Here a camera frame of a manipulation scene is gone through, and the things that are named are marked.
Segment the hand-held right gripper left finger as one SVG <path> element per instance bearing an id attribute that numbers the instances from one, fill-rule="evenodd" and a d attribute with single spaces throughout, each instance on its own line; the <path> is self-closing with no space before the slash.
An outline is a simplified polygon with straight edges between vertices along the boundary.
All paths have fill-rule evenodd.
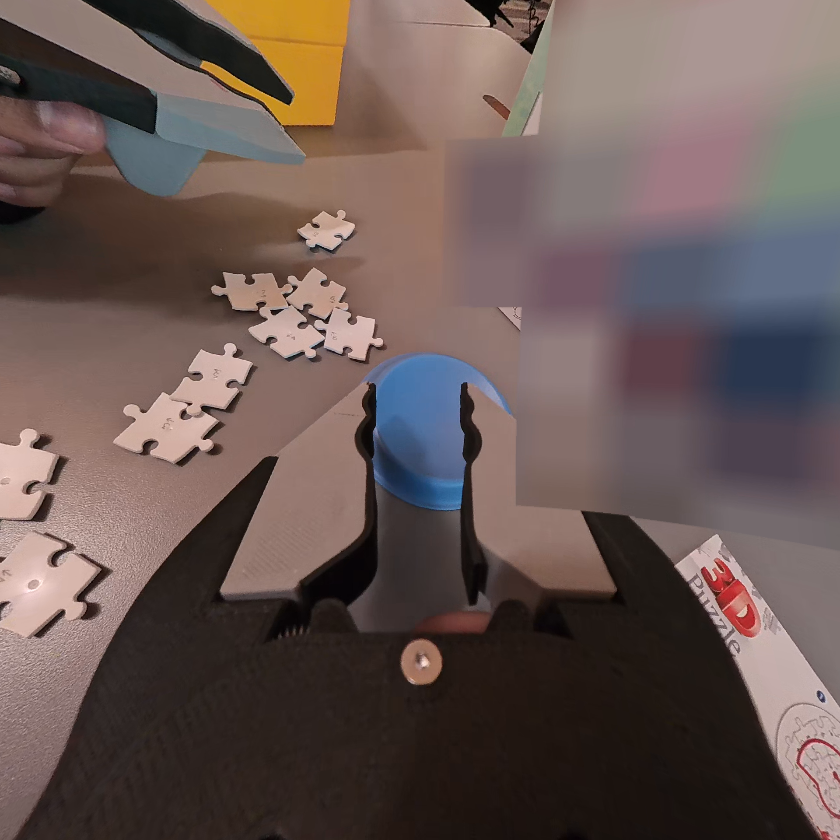
<path id="1" fill-rule="evenodd" d="M 227 602 L 355 602 L 377 569 L 375 385 L 362 383 L 219 504 Z"/>

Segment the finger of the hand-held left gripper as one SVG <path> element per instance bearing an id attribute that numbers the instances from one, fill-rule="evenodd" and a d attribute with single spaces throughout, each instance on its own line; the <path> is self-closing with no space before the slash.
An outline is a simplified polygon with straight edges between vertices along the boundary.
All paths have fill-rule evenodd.
<path id="1" fill-rule="evenodd" d="M 203 64 L 224 69 L 234 78 L 285 104 L 293 90 L 246 37 L 206 2 L 88 1 L 109 18 L 184 67 Z"/>
<path id="2" fill-rule="evenodd" d="M 179 64 L 90 5 L 3 5 L 1 21 L 2 96 L 100 114 L 114 164 L 148 194 L 179 193 L 207 151 L 305 161 L 261 100 Z"/>

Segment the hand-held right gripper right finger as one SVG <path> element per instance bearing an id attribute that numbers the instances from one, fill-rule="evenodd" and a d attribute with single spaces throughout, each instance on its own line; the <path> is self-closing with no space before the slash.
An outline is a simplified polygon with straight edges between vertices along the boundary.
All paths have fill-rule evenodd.
<path id="1" fill-rule="evenodd" d="M 517 503 L 517 421 L 477 385 L 460 389 L 465 472 L 461 572 L 467 602 L 608 600 L 616 586 L 581 512 Z"/>

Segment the scatter of white puzzle pieces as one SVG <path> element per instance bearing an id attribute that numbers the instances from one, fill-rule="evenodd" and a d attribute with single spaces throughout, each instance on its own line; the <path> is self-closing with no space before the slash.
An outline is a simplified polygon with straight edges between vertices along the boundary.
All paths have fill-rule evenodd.
<path id="1" fill-rule="evenodd" d="M 302 279 L 289 276 L 284 287 L 277 287 L 273 276 L 255 277 L 256 286 L 246 283 L 245 276 L 226 273 L 225 287 L 215 287 L 213 294 L 228 295 L 238 283 L 252 294 L 253 311 L 260 311 L 261 320 L 249 333 L 286 360 L 301 354 L 310 360 L 321 345 L 336 354 L 350 351 L 349 357 L 363 361 L 357 350 L 343 334 L 351 328 L 370 327 L 375 322 L 358 317 L 350 323 L 349 304 L 342 301 L 345 289 L 328 281 L 320 270 L 311 268 Z M 208 437 L 217 419 L 208 408 L 227 408 L 237 395 L 235 385 L 246 382 L 252 363 L 237 356 L 232 343 L 222 353 L 201 350 L 190 372 L 200 375 L 198 380 L 186 377 L 173 395 L 162 393 L 147 410 L 136 405 L 126 406 L 123 413 L 132 419 L 131 425 L 117 436 L 114 444 L 139 455 L 146 445 L 150 454 L 167 463 L 179 464 L 195 450 L 208 452 L 214 446 Z M 367 453 L 362 443 L 364 422 L 370 419 L 365 411 L 366 388 L 351 395 L 357 403 L 342 403 L 321 417 L 305 434 L 297 437 L 279 455 L 277 467 L 290 469 L 290 476 L 298 481 L 299 489 L 291 492 L 291 501 L 303 502 L 303 480 L 315 478 L 314 470 L 304 465 L 326 464 L 332 469 L 347 467 L 353 479 L 360 479 L 362 492 L 368 483 Z M 29 491 L 34 485 L 50 482 L 58 455 L 37 448 L 39 433 L 27 428 L 19 433 L 17 444 L 2 444 L 2 519 L 29 521 L 38 512 L 44 493 Z M 101 569 L 92 561 L 70 553 L 61 564 L 55 564 L 56 554 L 66 545 L 43 533 L 28 533 L 2 561 L 2 629 L 21 637 L 40 633 L 58 615 L 71 621 L 83 616 L 87 604 L 78 596 L 96 580 Z"/>

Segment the small white puzzle piece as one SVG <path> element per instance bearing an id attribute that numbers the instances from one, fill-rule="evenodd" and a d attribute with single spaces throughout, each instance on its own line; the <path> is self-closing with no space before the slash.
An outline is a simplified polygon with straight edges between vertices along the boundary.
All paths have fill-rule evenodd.
<path id="1" fill-rule="evenodd" d="M 321 248 L 333 252 L 343 241 L 350 238 L 355 224 L 348 221 L 344 210 L 336 214 L 321 211 L 311 222 L 300 227 L 297 232 L 310 249 Z"/>

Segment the printed cartoon puzzle box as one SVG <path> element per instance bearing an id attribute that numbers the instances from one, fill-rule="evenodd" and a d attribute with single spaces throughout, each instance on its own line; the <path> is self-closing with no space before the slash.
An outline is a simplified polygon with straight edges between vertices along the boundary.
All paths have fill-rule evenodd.
<path id="1" fill-rule="evenodd" d="M 550 9 L 543 24 L 538 27 L 532 42 L 532 53 L 528 68 L 513 103 L 511 115 L 502 132 L 505 164 L 503 185 L 507 190 L 508 221 L 512 223 L 514 255 L 521 247 L 517 242 L 526 236 L 530 216 L 530 193 L 534 179 L 533 143 L 527 138 L 539 132 L 542 108 L 543 86 L 547 72 L 550 51 L 551 29 L 554 9 Z"/>

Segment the person's left hand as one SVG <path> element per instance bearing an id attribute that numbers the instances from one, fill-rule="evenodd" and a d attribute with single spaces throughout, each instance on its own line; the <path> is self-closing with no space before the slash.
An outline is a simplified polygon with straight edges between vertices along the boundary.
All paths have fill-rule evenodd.
<path id="1" fill-rule="evenodd" d="M 72 102 L 1 97 L 1 199 L 47 207 L 79 159 L 103 150 L 102 117 Z"/>

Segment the yellow plastic box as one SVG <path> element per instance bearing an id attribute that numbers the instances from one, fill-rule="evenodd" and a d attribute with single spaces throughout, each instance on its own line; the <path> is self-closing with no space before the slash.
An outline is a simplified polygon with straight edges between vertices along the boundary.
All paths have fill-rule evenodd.
<path id="1" fill-rule="evenodd" d="M 332 125 L 340 89 L 349 1 L 211 1 L 295 93 L 291 105 L 268 97 L 224 69 L 217 79 L 265 103 L 283 125 Z"/>

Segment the blue round plastic stand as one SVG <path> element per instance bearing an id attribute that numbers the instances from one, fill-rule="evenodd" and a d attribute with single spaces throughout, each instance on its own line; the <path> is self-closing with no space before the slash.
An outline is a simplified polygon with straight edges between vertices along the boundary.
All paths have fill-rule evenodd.
<path id="1" fill-rule="evenodd" d="M 419 508 L 460 509 L 465 459 L 460 388 L 478 386 L 505 411 L 495 385 L 474 366 L 439 353 L 405 353 L 377 365 L 374 477 L 392 495 Z"/>

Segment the black office chair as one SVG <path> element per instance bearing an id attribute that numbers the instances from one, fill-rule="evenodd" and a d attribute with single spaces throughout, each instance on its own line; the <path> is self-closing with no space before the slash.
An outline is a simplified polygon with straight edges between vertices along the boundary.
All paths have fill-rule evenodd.
<path id="1" fill-rule="evenodd" d="M 482 14 L 491 26 L 501 21 L 508 27 L 529 29 L 531 12 L 529 1 L 467 1 Z"/>

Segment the white printed instruction leaflet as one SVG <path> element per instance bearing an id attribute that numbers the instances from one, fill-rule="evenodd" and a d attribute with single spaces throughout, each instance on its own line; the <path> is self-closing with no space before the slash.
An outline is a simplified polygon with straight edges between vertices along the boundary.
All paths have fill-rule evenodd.
<path id="1" fill-rule="evenodd" d="M 786 783 L 839 838 L 839 706 L 718 535 L 676 565 L 736 661 Z"/>

